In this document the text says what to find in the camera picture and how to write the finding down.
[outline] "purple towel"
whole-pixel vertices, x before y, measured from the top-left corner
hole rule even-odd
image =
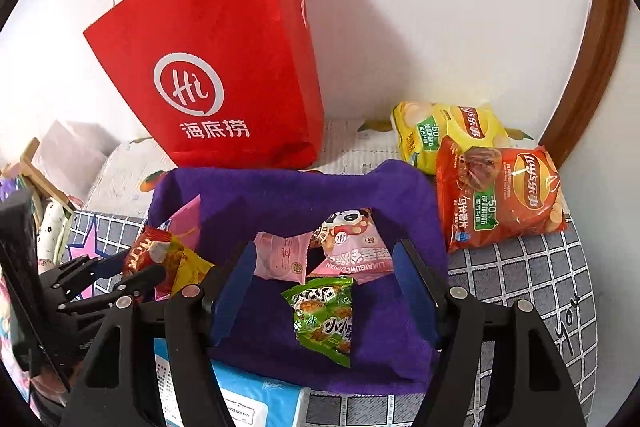
[[[202,195],[198,253],[221,264],[259,231],[291,237],[315,230],[332,212],[370,207],[389,251],[409,237],[427,264],[447,275],[434,188],[420,171],[388,160],[364,176],[295,171],[176,169],[149,208],[160,225]],[[292,283],[254,276],[217,360],[258,375],[334,393],[407,394],[427,389],[429,344],[418,336],[393,275],[353,288],[351,368],[301,346],[282,291]]]

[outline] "wall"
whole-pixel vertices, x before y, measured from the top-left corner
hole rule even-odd
[[[589,261],[598,316],[598,372],[590,427],[606,425],[640,375],[638,49],[640,12],[632,4],[609,88],[561,168],[562,190]]]
[[[326,113],[386,117],[402,99],[491,102],[540,136],[572,69],[590,0],[307,0]],[[111,0],[21,0],[0,34],[0,156],[54,118],[145,136],[82,31]]]

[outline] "gray checkered tablecloth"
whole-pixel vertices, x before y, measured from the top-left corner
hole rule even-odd
[[[74,214],[68,243],[82,243],[94,218],[98,249],[107,254],[129,248],[143,227],[143,220],[137,217],[79,211]],[[449,283],[465,287],[487,302],[511,305],[518,299],[532,301],[556,341],[588,419],[596,380],[596,315],[587,261],[571,217],[567,220],[565,232],[458,250],[450,257]],[[118,281],[120,276],[98,280],[95,292],[110,291]],[[484,343],[465,427],[480,425],[492,360],[492,343]],[[422,397],[337,396],[312,391],[307,426],[405,427],[413,421]]]

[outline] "yellow chip bag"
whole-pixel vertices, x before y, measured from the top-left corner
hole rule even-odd
[[[200,284],[213,266],[215,266],[213,263],[206,261],[193,250],[185,247],[175,275],[174,286],[171,288],[171,295],[175,295],[190,284]]]
[[[426,174],[436,173],[438,149],[450,136],[466,152],[471,147],[508,148],[509,137],[487,105],[465,107],[401,102],[391,114],[402,159]]]

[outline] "metal screw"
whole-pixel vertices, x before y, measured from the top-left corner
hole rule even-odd
[[[190,284],[182,288],[182,295],[184,295],[187,298],[195,297],[199,295],[199,293],[200,293],[200,287],[195,284]]]
[[[529,313],[533,311],[533,304],[531,304],[529,301],[525,299],[520,299],[518,301],[518,308],[520,309],[520,311]]]
[[[123,310],[131,306],[132,299],[128,295],[123,295],[116,301],[116,308]]]
[[[466,291],[462,286],[453,286],[453,288],[449,290],[449,294],[454,299],[466,299],[466,297],[469,295],[469,292]]]

